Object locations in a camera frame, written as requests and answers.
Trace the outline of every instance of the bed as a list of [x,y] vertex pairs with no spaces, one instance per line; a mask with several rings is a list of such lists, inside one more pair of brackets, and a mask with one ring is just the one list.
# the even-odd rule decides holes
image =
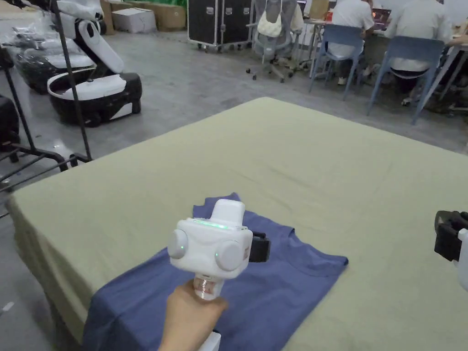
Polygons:
[[285,350],[462,350],[468,293],[433,252],[437,210],[467,210],[468,158],[261,98],[15,192],[18,252],[72,335],[93,294],[166,246],[205,197],[350,265]]

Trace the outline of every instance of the blue t-shirt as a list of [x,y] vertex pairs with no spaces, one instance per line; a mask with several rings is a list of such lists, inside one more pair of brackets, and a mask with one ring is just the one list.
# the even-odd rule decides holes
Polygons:
[[[228,197],[239,200],[237,194]],[[193,207],[193,217],[210,218],[219,198]],[[250,263],[221,291],[229,309],[216,330],[220,351],[280,351],[344,271],[348,259],[302,243],[294,229],[246,211],[243,224],[271,240],[266,263]],[[87,351],[156,351],[161,342],[167,297],[194,277],[169,263],[164,249],[109,282],[91,300],[83,336]]]

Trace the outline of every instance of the concrete floor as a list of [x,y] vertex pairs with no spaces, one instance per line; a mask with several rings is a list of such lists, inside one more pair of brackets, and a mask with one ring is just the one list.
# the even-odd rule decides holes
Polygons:
[[[2,29],[9,26],[10,23],[0,21],[0,33],[5,33]],[[342,88],[333,83],[324,87],[322,82],[318,82],[309,94],[309,80],[304,73],[298,73],[285,84],[267,75],[259,75],[257,81],[252,81],[245,69],[258,65],[259,60],[252,58],[250,52],[207,54],[188,45],[184,38],[184,34],[177,33],[117,33],[106,37],[126,63],[126,71],[137,72],[141,76],[144,86],[142,113],[88,129],[94,158],[261,96],[292,102],[456,152],[461,152],[468,141],[466,126],[460,118],[449,119],[424,112],[418,124],[411,126],[411,112],[386,95],[367,117],[365,109],[369,87],[357,95],[350,94],[343,102]],[[16,72],[13,76],[37,146],[64,156],[72,152],[84,153],[79,128],[61,124],[48,97],[30,91]],[[0,94],[10,96],[2,73]],[[48,166],[48,162],[38,163],[14,176],[13,180]],[[5,174],[9,169],[9,162],[1,163],[0,173]],[[1,219],[0,308],[10,301],[15,302],[15,306],[0,317],[0,349],[52,350],[56,337],[44,294],[17,256],[13,234],[10,218]],[[58,349],[71,348],[59,346]]]

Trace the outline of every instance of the white bag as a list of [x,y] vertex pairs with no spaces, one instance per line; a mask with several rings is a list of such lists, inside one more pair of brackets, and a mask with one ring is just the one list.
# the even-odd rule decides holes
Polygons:
[[276,19],[276,22],[268,22],[266,19],[266,7],[268,4],[265,4],[265,11],[262,14],[262,17],[260,17],[260,20],[258,21],[257,25],[257,30],[258,33],[263,34],[264,36],[271,37],[271,38],[277,38],[281,34],[281,12],[283,11],[283,0],[280,0],[280,10],[278,14],[278,18]]

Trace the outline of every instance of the laptop screen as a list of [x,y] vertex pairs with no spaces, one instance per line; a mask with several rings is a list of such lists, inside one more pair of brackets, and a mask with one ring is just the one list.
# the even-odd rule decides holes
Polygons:
[[387,24],[388,18],[392,10],[384,10],[382,8],[374,8],[372,10],[372,16],[374,16],[374,22],[376,24]]

